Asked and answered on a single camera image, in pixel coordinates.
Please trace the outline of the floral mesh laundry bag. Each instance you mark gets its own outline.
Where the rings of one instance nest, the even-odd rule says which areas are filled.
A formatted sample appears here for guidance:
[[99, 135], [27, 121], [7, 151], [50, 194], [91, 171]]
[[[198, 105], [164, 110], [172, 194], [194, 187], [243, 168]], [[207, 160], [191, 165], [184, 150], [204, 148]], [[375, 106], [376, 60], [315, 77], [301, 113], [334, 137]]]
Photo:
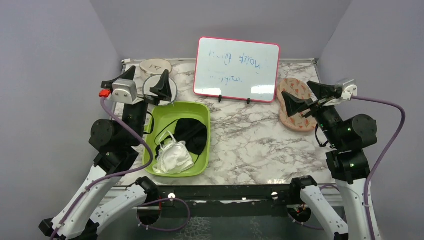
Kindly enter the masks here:
[[292, 117], [289, 117], [287, 115], [286, 105], [282, 92], [290, 93], [291, 95], [294, 95], [296, 98], [301, 100], [307, 100], [310, 98], [315, 100], [316, 97], [312, 93], [308, 85], [296, 78], [284, 78], [277, 87], [276, 95], [280, 103], [279, 118], [284, 126], [289, 128], [290, 130], [297, 132], [314, 131], [317, 126], [317, 122], [311, 116], [308, 118], [304, 118], [301, 116], [301, 114], [306, 112], [298, 113]]

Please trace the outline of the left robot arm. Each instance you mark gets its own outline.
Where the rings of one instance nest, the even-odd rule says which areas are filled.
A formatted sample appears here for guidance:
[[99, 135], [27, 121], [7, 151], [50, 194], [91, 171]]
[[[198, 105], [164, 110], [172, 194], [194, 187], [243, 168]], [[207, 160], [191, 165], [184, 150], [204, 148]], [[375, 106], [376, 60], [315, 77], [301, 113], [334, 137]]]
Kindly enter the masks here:
[[148, 106], [170, 101], [172, 92], [169, 71], [159, 75], [150, 95], [139, 95], [134, 81], [136, 67], [115, 79], [103, 81], [99, 98], [124, 105], [122, 117], [105, 108], [108, 119], [95, 121], [89, 143], [98, 154], [88, 176], [67, 206], [53, 218], [39, 224], [40, 231], [54, 240], [95, 240], [110, 223], [126, 211], [139, 205], [152, 205], [159, 200], [158, 186], [148, 177], [140, 177], [125, 192], [101, 205], [106, 194], [127, 174], [136, 172], [133, 164], [138, 158], [137, 146], [143, 140]]

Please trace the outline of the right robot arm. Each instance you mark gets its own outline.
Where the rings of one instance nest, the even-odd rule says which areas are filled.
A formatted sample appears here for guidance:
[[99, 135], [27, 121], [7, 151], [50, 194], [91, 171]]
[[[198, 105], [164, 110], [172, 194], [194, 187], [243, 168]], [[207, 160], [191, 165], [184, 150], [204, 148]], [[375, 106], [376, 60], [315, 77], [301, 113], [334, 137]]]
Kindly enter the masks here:
[[316, 100], [301, 99], [282, 92], [287, 114], [313, 117], [326, 136], [331, 151], [326, 162], [342, 197], [345, 217], [340, 217], [324, 198], [311, 176], [294, 178], [288, 190], [289, 199], [304, 203], [315, 215], [330, 240], [379, 240], [381, 234], [372, 210], [369, 177], [371, 171], [364, 148], [377, 143], [377, 123], [366, 114], [343, 120], [335, 106], [357, 96], [354, 79], [343, 79], [335, 85], [309, 81]]

